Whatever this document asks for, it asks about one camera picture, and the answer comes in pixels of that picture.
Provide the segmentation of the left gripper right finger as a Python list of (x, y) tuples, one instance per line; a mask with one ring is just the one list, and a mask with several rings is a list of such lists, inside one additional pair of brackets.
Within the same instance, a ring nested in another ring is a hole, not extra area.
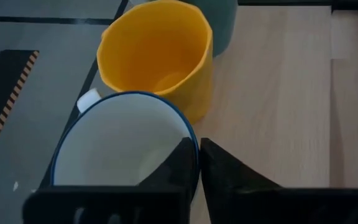
[(358, 223), (358, 189), (282, 187), (208, 138), (200, 159), (211, 223)]

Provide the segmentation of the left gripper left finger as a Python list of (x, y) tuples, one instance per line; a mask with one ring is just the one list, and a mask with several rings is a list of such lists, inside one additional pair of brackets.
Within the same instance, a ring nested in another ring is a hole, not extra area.
[(22, 207), (32, 223), (189, 223), (197, 186), (196, 149), (183, 138), (135, 186), (55, 186), (34, 192)]

